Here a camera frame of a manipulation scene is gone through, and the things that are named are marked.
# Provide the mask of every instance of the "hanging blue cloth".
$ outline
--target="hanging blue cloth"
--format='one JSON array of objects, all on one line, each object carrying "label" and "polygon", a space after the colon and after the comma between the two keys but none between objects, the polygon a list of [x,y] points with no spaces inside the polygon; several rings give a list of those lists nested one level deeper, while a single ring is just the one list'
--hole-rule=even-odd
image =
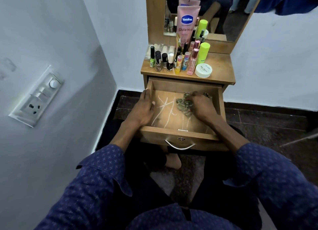
[{"label": "hanging blue cloth", "polygon": [[260,0],[255,12],[266,13],[276,9],[276,14],[285,16],[308,13],[318,6],[318,0]]}]

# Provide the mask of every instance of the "pink perfume bottle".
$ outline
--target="pink perfume bottle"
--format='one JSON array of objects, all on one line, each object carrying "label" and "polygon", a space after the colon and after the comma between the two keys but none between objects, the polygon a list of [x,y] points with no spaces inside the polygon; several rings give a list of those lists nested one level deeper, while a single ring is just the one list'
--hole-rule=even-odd
[{"label": "pink perfume bottle", "polygon": [[198,58],[198,52],[199,49],[195,48],[193,50],[193,54],[191,59],[189,60],[189,64],[188,64],[188,72],[187,75],[193,75],[195,67],[196,67],[196,62],[197,62],[197,58]]}]

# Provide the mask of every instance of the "white round container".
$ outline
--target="white round container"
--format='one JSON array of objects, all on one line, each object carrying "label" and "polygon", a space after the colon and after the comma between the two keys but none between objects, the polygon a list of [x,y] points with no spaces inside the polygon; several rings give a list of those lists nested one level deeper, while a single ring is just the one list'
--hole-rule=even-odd
[{"label": "white round container", "polygon": [[208,78],[212,73],[212,67],[206,63],[200,63],[196,67],[196,75],[200,78]]}]

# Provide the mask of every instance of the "wooden mirror frame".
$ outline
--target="wooden mirror frame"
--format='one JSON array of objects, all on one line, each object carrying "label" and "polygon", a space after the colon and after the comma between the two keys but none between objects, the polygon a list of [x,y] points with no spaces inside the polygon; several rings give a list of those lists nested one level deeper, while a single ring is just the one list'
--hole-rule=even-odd
[{"label": "wooden mirror frame", "polygon": [[[209,52],[231,54],[233,48],[235,47],[237,41],[239,40],[242,32],[244,31],[249,19],[251,18],[252,14],[254,13],[259,2],[260,2],[260,0],[257,1],[251,14],[249,15],[248,19],[246,20],[241,32],[239,33],[236,41],[235,42],[227,42],[227,41],[217,41],[217,40],[206,39],[205,41],[211,45]],[[176,37],[165,36],[163,34],[163,32],[164,32],[163,21],[164,21],[164,15],[165,15],[166,0],[146,0],[146,4],[147,4],[148,42],[149,42],[149,44],[163,43],[166,45],[173,45],[174,46],[176,44]]]}]

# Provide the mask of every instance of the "open drawer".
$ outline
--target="open drawer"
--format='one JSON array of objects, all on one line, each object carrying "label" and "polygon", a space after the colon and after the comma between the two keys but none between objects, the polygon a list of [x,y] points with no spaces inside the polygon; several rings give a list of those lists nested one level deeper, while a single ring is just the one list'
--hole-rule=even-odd
[{"label": "open drawer", "polygon": [[185,92],[208,93],[217,113],[225,119],[221,85],[150,77],[147,88],[155,102],[155,114],[149,125],[140,130],[142,142],[169,144],[179,150],[228,150],[208,126],[194,115],[185,116],[176,104],[176,99],[182,98]]}]

